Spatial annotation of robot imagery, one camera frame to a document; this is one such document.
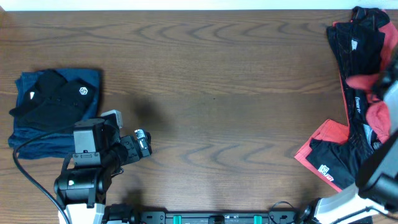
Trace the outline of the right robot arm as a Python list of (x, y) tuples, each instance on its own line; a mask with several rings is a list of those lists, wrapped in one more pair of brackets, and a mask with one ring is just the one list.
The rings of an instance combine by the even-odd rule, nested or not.
[(373, 91), (389, 109), (388, 140), (364, 162), (353, 185), (313, 201), (295, 223), (354, 223), (377, 214), (397, 220), (397, 49)]

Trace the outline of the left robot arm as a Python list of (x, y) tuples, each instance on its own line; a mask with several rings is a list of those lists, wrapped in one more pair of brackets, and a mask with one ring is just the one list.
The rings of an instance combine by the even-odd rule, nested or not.
[(54, 191), (61, 210), (60, 223), (139, 223), (130, 205), (106, 205), (112, 179), (123, 166), (152, 154), (150, 133), (135, 130), (120, 136), (114, 118), (79, 121), (73, 128), (75, 152), (68, 155)]

